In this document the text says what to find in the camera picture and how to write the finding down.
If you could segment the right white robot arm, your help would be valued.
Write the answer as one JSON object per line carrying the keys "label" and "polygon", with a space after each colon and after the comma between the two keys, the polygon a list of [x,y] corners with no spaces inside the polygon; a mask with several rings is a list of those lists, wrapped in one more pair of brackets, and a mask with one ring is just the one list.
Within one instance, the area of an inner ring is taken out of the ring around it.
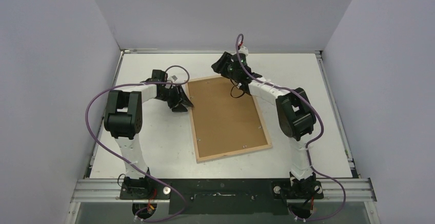
{"label": "right white robot arm", "polygon": [[211,67],[244,93],[276,107],[280,129],[289,137],[291,145],[290,193],[298,199],[322,195],[322,187],[309,162],[306,144],[301,140],[302,136],[312,134],[317,122],[314,112],[307,105],[309,101],[305,91],[301,88],[284,90],[252,72],[244,53],[224,52]]}

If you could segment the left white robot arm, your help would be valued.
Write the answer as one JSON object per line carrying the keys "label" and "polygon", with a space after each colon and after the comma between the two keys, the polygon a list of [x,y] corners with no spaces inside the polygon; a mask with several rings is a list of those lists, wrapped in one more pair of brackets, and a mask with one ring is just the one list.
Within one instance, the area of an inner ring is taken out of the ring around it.
{"label": "left white robot arm", "polygon": [[140,145],[142,106],[148,100],[157,99],[165,101],[172,112],[187,112],[193,103],[175,81],[176,77],[170,77],[167,71],[153,70],[150,78],[137,86],[109,91],[104,128],[115,139],[125,163],[124,193],[142,199],[154,193],[154,180],[149,177],[149,167]]}

